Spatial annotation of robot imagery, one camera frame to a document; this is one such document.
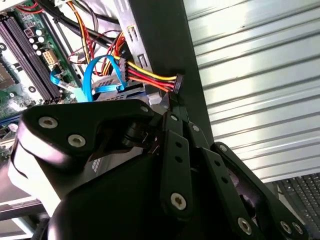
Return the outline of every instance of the yellow wire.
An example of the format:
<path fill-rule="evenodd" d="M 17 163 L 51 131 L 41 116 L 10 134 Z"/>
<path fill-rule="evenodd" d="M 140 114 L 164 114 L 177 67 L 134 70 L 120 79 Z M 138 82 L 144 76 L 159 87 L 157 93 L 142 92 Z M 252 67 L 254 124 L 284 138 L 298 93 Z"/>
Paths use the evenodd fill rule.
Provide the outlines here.
<path fill-rule="evenodd" d="M 144 74 L 146 74 L 148 76 L 151 76 L 151 77 L 153 77 L 155 79 L 160 79 L 160 80 L 164 80 L 164 81 L 172 81 L 172 80 L 176 80 L 177 79 L 176 76 L 159 76 L 159 75 L 156 75 L 156 74 L 154 74 L 152 72 L 146 71 L 146 70 L 138 67 L 137 65 L 135 65 L 131 61 L 128 61 L 128 64 L 129 64 L 129 66 L 131 66 L 131 67 L 137 69 L 138 71 L 140 71 L 140 72 L 142 72 L 142 73 L 144 73 Z"/>
<path fill-rule="evenodd" d="M 87 43 L 86 43 L 86 35 L 85 35 L 85 30 L 84 30 L 84 27 L 83 27 L 83 24 L 82 24 L 82 20 L 81 20 L 81 17 L 78 13 L 78 11 L 76 10 L 75 6 L 71 3 L 71 2 L 67 2 L 67 4 L 69 5 L 69 7 L 72 9 L 72 11 L 74 12 L 74 15 L 76 16 L 76 19 L 78 21 L 78 24 L 79 24 L 79 27 L 80 27 L 80 30 L 81 30 L 81 35 L 82 35 L 82 45 L 83 45 L 83 51 L 84 51 L 84 55 L 85 55 L 85 59 L 88 63 L 90 63 L 91 59 L 89 57 L 89 52 L 88 52 L 88 49 L 84 46 L 87 46 Z"/>

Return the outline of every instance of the orange wire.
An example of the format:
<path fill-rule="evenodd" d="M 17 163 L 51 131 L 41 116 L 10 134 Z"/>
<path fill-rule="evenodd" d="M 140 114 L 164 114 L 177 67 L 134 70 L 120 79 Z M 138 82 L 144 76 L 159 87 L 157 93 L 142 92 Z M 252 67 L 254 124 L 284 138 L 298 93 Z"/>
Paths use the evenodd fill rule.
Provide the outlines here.
<path fill-rule="evenodd" d="M 168 89 L 166 89 L 166 88 L 164 88 L 164 87 L 162 87 L 162 86 L 159 86 L 159 85 L 157 85 L 157 84 L 155 84 L 155 83 L 149 82 L 149 81 L 147 81 L 147 80 L 143 80 L 143 79 L 136 78 L 136 77 L 132 77 L 132 76 L 129 76 L 128 78 L 129 78 L 130 80 L 133 80 L 133 81 L 137 81 L 137 82 L 141 82 L 141 83 L 145 83 L 145 84 L 150 84 L 150 85 L 152 85 L 152 86 L 154 86 L 154 87 L 156 87 L 156 88 L 158 88 L 158 89 L 161 89 L 161 90 L 163 90 L 163 91 L 165 91 L 165 92 L 169 92 Z"/>

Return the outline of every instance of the motherboard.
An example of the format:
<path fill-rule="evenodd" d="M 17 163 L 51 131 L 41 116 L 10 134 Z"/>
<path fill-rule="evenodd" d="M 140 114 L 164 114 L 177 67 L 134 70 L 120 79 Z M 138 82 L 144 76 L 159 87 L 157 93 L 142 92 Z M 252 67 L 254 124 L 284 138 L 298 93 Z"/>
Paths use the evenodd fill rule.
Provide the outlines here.
<path fill-rule="evenodd" d="M 0 120 L 35 105 L 75 102 L 72 94 L 51 82 L 55 66 L 64 82 L 77 87 L 38 14 L 15 9 L 0 15 Z"/>

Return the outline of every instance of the capacitor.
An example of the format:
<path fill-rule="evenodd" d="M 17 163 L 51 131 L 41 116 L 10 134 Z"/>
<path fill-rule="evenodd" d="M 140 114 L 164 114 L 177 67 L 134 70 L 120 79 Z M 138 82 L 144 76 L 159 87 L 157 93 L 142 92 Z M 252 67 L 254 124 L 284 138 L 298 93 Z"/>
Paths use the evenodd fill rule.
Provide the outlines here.
<path fill-rule="evenodd" d="M 35 34 L 36 34 L 37 36 L 42 36 L 44 33 L 45 33 L 45 31 L 44 31 L 43 28 L 37 29 L 37 30 L 35 31 Z"/>
<path fill-rule="evenodd" d="M 42 44 L 40 44 L 40 43 L 35 43 L 35 44 L 32 45 L 32 48 L 33 48 L 34 50 L 38 50 L 38 49 L 40 49 L 41 47 L 42 47 Z"/>
<path fill-rule="evenodd" d="M 36 37 L 30 37 L 29 38 L 29 43 L 34 44 L 37 42 L 37 38 Z"/>
<path fill-rule="evenodd" d="M 12 64 L 10 67 L 11 67 L 11 69 L 15 70 L 16 68 L 20 67 L 20 64 L 15 63 L 15 64 Z"/>
<path fill-rule="evenodd" d="M 17 67 L 15 70 L 13 70 L 16 74 L 22 71 L 22 67 Z"/>
<path fill-rule="evenodd" d="M 39 42 L 39 43 L 44 43 L 45 40 L 46 40 L 46 38 L 45 38 L 44 36 L 39 36 L 39 37 L 38 37 L 38 42 Z"/>
<path fill-rule="evenodd" d="M 41 56 L 43 52 L 44 52 L 44 51 L 43 51 L 42 49 L 39 49 L 39 50 L 37 50 L 35 53 L 36 53 L 38 56 Z"/>

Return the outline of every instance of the black plastic bracket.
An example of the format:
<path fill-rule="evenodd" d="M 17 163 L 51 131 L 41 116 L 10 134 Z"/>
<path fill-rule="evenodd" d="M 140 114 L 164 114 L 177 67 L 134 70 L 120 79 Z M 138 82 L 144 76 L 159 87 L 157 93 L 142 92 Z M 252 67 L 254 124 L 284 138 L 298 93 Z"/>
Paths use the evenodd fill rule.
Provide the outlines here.
<path fill-rule="evenodd" d="M 261 180 L 241 161 L 241 159 L 224 143 L 215 142 L 211 150 L 218 153 L 224 164 L 238 178 L 236 190 L 246 196 L 255 209 L 258 225 L 267 239 L 307 240 L 308 232 L 300 221 L 277 199 Z M 294 227 L 298 224 L 303 234 Z"/>

